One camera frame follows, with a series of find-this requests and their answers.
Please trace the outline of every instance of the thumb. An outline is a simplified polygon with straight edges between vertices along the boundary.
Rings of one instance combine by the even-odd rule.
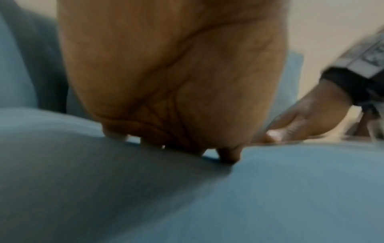
[[[291,123],[283,128],[269,129],[266,132],[265,140],[270,143],[284,143],[306,140],[311,135],[312,129],[308,120],[303,117],[296,117]]]

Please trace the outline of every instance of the skin crease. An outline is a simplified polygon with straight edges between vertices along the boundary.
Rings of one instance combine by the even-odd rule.
[[[58,0],[71,84],[108,137],[234,163],[286,56],[284,0]]]

